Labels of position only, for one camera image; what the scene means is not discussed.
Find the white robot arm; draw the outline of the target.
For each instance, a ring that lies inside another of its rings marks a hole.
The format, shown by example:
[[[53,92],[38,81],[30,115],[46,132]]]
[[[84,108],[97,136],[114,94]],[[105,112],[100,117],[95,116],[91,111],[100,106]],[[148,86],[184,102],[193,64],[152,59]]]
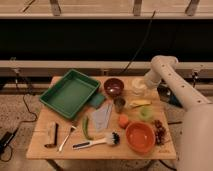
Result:
[[[177,171],[213,171],[213,102],[175,72],[177,63],[174,56],[154,56],[145,85],[153,89],[164,80],[186,111]]]

